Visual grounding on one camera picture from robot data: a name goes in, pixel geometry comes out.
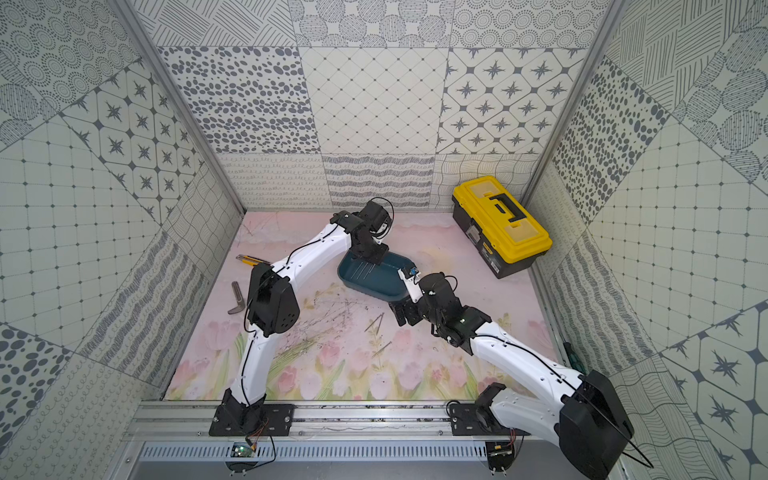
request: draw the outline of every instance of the ventilation grille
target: ventilation grille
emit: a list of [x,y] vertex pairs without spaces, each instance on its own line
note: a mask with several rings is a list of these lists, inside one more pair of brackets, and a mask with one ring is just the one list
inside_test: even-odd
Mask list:
[[[223,461],[240,442],[146,442],[141,452],[145,462]],[[290,441],[275,442],[277,461],[282,462],[387,462],[485,460],[485,443],[451,441]],[[255,456],[237,461],[264,462],[274,457],[272,445],[259,442]]]

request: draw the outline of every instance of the patterned tile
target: patterned tile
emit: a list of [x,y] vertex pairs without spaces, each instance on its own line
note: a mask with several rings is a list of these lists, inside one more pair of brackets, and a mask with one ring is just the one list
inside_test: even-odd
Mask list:
[[0,324],[0,375],[6,387],[0,415],[0,458],[16,432],[40,406],[45,390],[56,381],[70,359],[66,348],[48,343],[5,324]]
[[162,387],[205,303],[208,280],[161,231],[76,349],[80,355]]
[[217,153],[319,152],[295,48],[158,50]]
[[609,376],[656,354],[588,231],[548,281],[554,315],[588,368]]
[[323,155],[334,209],[362,208],[371,197],[395,208],[428,208],[434,155]]
[[219,162],[246,208],[331,208],[319,154],[228,154]]
[[290,0],[299,46],[448,47],[454,0]]
[[536,259],[544,281],[547,281],[587,226],[576,211],[553,164],[545,167],[536,193],[526,210],[549,232],[552,239],[552,248],[546,255]]
[[295,45],[286,0],[133,0],[155,45]]
[[142,399],[158,389],[74,355],[5,450],[4,478],[102,478]]
[[0,321],[74,348],[159,226],[59,117],[0,164]]
[[431,208],[453,208],[453,189],[485,175],[496,180],[515,198],[521,198],[538,165],[538,155],[436,155],[432,177]]
[[434,154],[445,49],[300,48],[324,154]]
[[31,132],[56,111],[0,53],[0,150]]
[[6,2],[0,51],[60,111],[138,58],[103,0]]
[[600,211],[668,116],[603,57],[553,157],[585,222]]
[[[633,441],[654,464],[653,469],[648,469],[626,461],[624,465],[630,469],[632,478],[729,478],[720,461],[722,456],[660,358],[654,356],[639,362],[610,380],[635,429]],[[639,457],[631,446],[624,451]]]
[[752,0],[635,0],[627,7],[606,56],[671,111],[697,83],[752,4]]
[[142,60],[60,115],[147,213],[163,223],[201,156]]
[[661,352],[674,385],[712,440],[729,477],[764,478],[768,333],[762,301]]
[[768,108],[766,27],[768,16],[736,28],[674,115],[768,195],[768,131],[761,116]]
[[768,197],[674,118],[590,223],[664,347],[768,297]]
[[213,282],[242,217],[207,164],[198,168],[162,228]]
[[437,139],[443,154],[540,154],[586,50],[452,48]]
[[457,0],[451,46],[586,48],[607,0]]

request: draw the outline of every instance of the grid pattern tile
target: grid pattern tile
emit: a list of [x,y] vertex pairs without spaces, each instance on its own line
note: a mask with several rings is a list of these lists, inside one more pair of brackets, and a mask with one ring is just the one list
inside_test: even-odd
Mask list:
[[73,348],[160,227],[58,117],[0,162],[1,320]]
[[664,347],[768,296],[768,197],[674,119],[589,230]]
[[519,199],[538,164],[538,155],[436,155],[431,208],[453,208],[453,189],[466,181],[493,175]]
[[446,50],[300,47],[323,154],[433,154]]

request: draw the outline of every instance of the wavy line pattern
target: wavy line pattern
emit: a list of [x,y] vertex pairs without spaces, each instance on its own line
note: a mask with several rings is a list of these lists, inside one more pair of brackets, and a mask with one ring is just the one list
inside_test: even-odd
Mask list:
[[634,478],[731,478],[661,358],[645,359],[611,382],[635,428],[634,442],[656,466],[648,470],[629,462]]
[[434,155],[323,155],[334,208],[384,197],[395,208],[429,208]]
[[[161,386],[207,291],[203,272],[164,231],[105,310],[78,353]],[[148,372],[149,365],[154,365]]]
[[557,297],[558,320],[578,354],[591,367],[610,374],[655,351],[604,262],[585,231],[548,285]]

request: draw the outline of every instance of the metal frame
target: metal frame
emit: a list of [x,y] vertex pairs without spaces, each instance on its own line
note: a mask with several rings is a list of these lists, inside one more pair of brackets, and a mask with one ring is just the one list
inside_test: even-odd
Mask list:
[[631,0],[613,0],[605,11],[603,20],[592,41],[589,53],[584,59],[584,67],[581,68],[581,72],[579,72],[576,82],[571,89],[571,94],[568,95],[568,99],[565,101],[565,108],[563,108],[559,118],[554,123],[552,136],[549,138],[549,142],[547,142],[547,146],[541,155],[541,161],[536,166],[531,181],[528,182],[528,186],[525,188],[525,192],[522,195],[520,204],[523,208],[528,208],[528,205],[531,203],[533,193],[538,186],[538,182],[541,180],[541,175],[544,173],[544,168],[554,156],[554,150],[558,147],[560,140],[568,129],[568,125],[571,123],[571,117],[573,117],[573,114],[576,112],[576,108],[584,94],[584,90],[586,90],[589,81],[592,79],[592,75],[594,75],[595,71],[598,69],[598,65],[602,61],[603,55],[610,43],[611,36],[614,34],[614,30],[616,30],[616,27],[619,25],[619,21],[624,16],[624,11],[627,9],[630,2]]
[[163,63],[160,55],[157,53],[157,47],[141,24],[141,19],[131,5],[130,0],[108,0],[108,2],[112,6],[112,11],[121,20],[128,36],[134,41],[134,46],[139,51],[141,57],[152,65],[156,74],[155,81],[165,88],[171,105],[181,117],[181,123],[191,134],[195,146],[200,150],[203,159],[208,163],[208,167],[216,175],[219,182],[224,185],[224,190],[227,191],[227,195],[229,195],[240,215],[244,214],[243,202],[240,201],[240,197],[237,196],[237,192],[232,186],[229,177],[221,168],[214,149],[211,148],[208,140],[206,140],[200,125],[192,115],[192,110],[190,110],[184,97],[181,96],[176,82],[168,73],[165,63]]

